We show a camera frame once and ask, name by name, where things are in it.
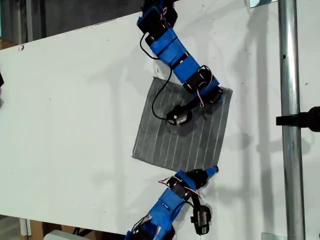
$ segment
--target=striped fabric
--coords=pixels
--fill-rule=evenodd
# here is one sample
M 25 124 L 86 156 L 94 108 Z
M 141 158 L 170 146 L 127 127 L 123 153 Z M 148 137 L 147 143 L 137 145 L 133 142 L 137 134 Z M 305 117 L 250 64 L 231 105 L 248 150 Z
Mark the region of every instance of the striped fabric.
M 157 119 L 152 101 L 164 80 L 154 78 L 147 95 L 132 157 L 152 165 L 178 171 L 207 169 L 218 164 L 227 125 L 232 90 L 223 88 L 223 102 L 193 110 L 192 120 L 172 126 Z M 175 105 L 184 105 L 193 97 L 182 85 L 169 82 L 158 96 L 154 110 L 164 116 Z

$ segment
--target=metal pole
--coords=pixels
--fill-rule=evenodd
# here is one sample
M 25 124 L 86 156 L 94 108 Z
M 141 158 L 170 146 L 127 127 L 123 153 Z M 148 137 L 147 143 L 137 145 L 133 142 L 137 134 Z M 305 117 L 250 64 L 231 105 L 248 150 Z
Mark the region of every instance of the metal pole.
M 280 71 L 282 115 L 300 112 L 297 2 L 279 0 Z M 305 207 L 301 131 L 282 127 L 285 206 L 288 240 L 305 240 Z

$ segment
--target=white surface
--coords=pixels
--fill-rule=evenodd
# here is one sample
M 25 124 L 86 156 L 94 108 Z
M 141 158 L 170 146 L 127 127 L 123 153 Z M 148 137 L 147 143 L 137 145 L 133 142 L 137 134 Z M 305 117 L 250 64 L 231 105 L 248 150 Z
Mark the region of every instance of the white surface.
M 319 7 L 298 1 L 302 111 L 320 104 Z M 220 172 L 202 191 L 213 218 L 201 239 L 285 236 L 277 4 L 176 9 L 188 51 L 234 91 Z M 169 73 L 140 50 L 138 15 L 0 52 L 0 214 L 125 234 L 163 192 L 157 180 L 173 172 L 131 158 L 152 76 Z M 302 142 L 306 235 L 316 240 L 320 135 L 303 129 Z M 198 239 L 190 215 L 178 217 L 178 239 Z

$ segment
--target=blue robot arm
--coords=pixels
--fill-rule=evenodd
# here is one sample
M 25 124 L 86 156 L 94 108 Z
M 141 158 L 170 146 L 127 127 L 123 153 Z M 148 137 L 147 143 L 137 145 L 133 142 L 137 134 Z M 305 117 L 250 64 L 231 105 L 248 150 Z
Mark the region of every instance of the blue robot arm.
M 218 167 L 206 171 L 197 169 L 189 172 L 179 171 L 166 183 L 168 188 L 159 197 L 151 210 L 128 231 L 125 240 L 171 240 L 175 235 L 172 226 L 185 203 L 192 205 L 195 231 L 199 235 L 209 232 L 211 220 L 210 209 L 200 204 L 197 189 L 203 187 L 207 180 L 218 172 Z
M 192 108 L 219 103 L 223 94 L 220 83 L 211 70 L 205 65 L 199 65 L 179 40 L 173 29 L 177 18 L 172 1 L 147 0 L 142 7 L 142 16 L 137 21 L 137 26 L 143 32 L 141 48 L 142 40 L 148 33 L 145 42 L 157 57 L 150 56 L 143 48 L 142 50 L 152 59 L 166 64 L 185 90 L 195 96 L 186 106 L 176 106 L 167 114 L 166 120 L 173 125 L 189 122 Z

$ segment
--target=concrete floor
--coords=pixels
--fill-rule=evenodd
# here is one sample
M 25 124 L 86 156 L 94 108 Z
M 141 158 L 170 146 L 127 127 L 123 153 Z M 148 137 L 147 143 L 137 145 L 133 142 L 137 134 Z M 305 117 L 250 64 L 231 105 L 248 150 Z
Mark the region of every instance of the concrete floor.
M 20 240 L 19 218 L 0 215 L 0 239 Z
M 47 36 L 137 13 L 143 3 L 144 0 L 45 0 Z

